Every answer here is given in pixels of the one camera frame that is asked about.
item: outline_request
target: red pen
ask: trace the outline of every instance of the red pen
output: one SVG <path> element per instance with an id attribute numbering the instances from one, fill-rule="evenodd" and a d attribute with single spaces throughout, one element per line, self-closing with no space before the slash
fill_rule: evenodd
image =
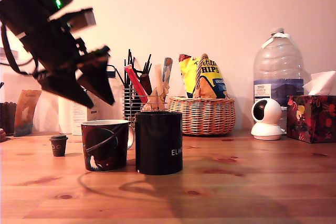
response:
<path id="1" fill-rule="evenodd" d="M 143 87 L 141 86 L 140 82 L 138 81 L 138 79 L 137 79 L 137 77 L 136 77 L 136 75 L 133 71 L 132 65 L 128 65 L 128 66 L 124 67 L 124 69 L 125 69 L 126 73 L 128 74 L 129 78 L 131 79 L 131 81 L 133 83 L 133 86 L 134 86 L 136 92 L 138 93 L 141 102 L 146 104 L 148 102 L 147 94 L 146 94 L 145 90 L 143 89 Z"/>

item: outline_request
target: white bottle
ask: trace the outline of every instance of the white bottle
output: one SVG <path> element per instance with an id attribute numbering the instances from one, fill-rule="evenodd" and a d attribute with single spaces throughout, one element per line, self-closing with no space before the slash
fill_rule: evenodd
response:
<path id="1" fill-rule="evenodd" d="M 282 110 L 279 125 L 286 134 L 287 96 L 303 95 L 303 60 L 300 50 L 283 28 L 276 28 L 254 61 L 254 102 L 276 100 Z"/>

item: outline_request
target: yellow snack bag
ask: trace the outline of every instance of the yellow snack bag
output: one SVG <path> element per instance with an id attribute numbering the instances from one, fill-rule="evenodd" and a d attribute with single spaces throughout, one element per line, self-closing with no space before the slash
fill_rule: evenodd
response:
<path id="1" fill-rule="evenodd" d="M 192 98 L 195 92 L 196 69 L 200 57 L 195 59 L 189 55 L 181 54 L 178 60 L 187 96 Z M 222 74 L 217 64 L 210 59 L 206 59 L 203 63 L 200 89 L 201 98 L 229 98 Z"/>

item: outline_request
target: tissue box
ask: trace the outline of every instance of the tissue box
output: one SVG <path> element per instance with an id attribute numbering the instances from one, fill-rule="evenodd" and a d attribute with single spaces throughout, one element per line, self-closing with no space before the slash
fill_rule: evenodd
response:
<path id="1" fill-rule="evenodd" d="M 307 143 L 336 142 L 336 96 L 294 95 L 287 105 L 287 136 Z"/>

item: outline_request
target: white dome camera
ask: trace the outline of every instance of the white dome camera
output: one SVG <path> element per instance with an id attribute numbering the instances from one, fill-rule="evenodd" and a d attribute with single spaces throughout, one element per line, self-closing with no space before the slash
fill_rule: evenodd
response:
<path id="1" fill-rule="evenodd" d="M 264 98 L 256 101 L 251 109 L 252 117 L 256 124 L 251 134 L 256 139 L 278 140 L 282 134 L 278 122 L 281 118 L 280 104 L 271 98 Z"/>

